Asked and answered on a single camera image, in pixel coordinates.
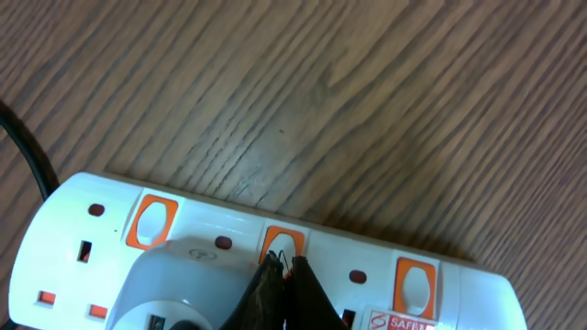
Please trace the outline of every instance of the red logo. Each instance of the red logo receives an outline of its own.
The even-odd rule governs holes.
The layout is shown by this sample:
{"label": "red logo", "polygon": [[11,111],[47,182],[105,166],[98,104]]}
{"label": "red logo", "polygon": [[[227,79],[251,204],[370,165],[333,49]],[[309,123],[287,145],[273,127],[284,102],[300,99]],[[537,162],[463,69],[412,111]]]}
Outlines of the red logo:
{"label": "red logo", "polygon": [[397,314],[371,311],[369,330],[434,330],[434,324]]}

